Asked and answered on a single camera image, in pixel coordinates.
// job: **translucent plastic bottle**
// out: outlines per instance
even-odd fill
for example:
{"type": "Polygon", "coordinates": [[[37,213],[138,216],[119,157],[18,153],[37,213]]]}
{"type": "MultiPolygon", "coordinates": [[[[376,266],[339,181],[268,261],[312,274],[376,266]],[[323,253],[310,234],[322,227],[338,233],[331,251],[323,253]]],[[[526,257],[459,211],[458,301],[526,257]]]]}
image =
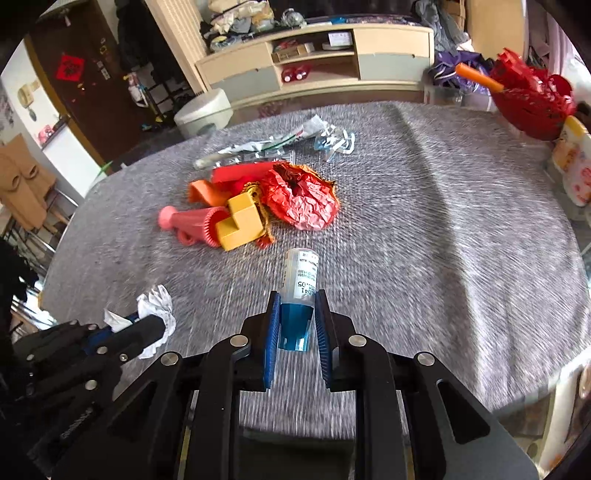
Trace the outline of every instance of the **translucent plastic bottle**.
{"type": "Polygon", "coordinates": [[[300,352],[308,348],[318,260],[318,254],[308,248],[292,248],[285,254],[279,348],[300,352]]]}

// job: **crumpled white tissue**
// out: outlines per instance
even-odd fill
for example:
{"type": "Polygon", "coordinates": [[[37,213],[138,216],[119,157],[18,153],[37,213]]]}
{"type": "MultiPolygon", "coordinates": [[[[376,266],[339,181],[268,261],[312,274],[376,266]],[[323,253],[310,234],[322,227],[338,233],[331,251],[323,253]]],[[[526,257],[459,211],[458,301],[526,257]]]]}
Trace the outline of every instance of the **crumpled white tissue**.
{"type": "MultiPolygon", "coordinates": [[[[168,337],[174,333],[174,329],[177,327],[177,321],[173,317],[173,299],[170,297],[166,288],[164,288],[164,285],[157,285],[147,294],[142,293],[138,297],[139,320],[146,318],[148,315],[157,315],[162,318],[164,321],[164,335],[162,335],[160,340],[144,348],[144,351],[138,355],[138,358],[152,358],[156,355],[158,347],[166,343],[168,337]]],[[[111,327],[113,332],[119,332],[132,325],[131,321],[106,309],[105,323],[111,327]]]]}

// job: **brown wooden door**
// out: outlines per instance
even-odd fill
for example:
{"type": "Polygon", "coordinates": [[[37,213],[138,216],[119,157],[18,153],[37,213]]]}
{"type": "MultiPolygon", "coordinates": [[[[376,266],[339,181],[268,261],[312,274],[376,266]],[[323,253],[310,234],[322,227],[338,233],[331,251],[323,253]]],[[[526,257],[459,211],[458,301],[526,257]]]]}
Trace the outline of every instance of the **brown wooden door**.
{"type": "Polygon", "coordinates": [[[69,114],[105,161],[136,146],[154,121],[134,104],[119,65],[117,43],[94,1],[72,7],[64,18],[41,20],[30,31],[41,67],[69,114]],[[84,59],[79,81],[58,80],[62,55],[84,59]]]}

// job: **gray cabinet drawer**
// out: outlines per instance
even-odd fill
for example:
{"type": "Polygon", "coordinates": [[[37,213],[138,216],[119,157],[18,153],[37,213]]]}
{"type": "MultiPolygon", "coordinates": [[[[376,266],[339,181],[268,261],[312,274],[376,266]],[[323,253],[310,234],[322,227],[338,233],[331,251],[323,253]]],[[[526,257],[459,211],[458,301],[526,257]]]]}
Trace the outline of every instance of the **gray cabinet drawer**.
{"type": "Polygon", "coordinates": [[[362,80],[403,80],[420,82],[423,72],[431,65],[427,57],[400,53],[359,55],[359,74],[362,80]]]}
{"type": "Polygon", "coordinates": [[[212,88],[221,88],[230,102],[279,90],[279,80],[273,67],[249,70],[212,83],[212,88]]]}

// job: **red basket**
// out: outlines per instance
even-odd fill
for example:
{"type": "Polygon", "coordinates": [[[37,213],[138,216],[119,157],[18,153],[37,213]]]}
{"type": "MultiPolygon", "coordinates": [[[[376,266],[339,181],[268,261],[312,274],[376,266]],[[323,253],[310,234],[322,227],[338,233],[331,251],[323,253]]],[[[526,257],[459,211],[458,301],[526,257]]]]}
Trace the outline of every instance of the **red basket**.
{"type": "Polygon", "coordinates": [[[510,50],[499,55],[491,78],[505,85],[503,92],[491,93],[496,107],[507,121],[533,138],[555,140],[566,117],[577,109],[566,79],[529,68],[510,50]]]}

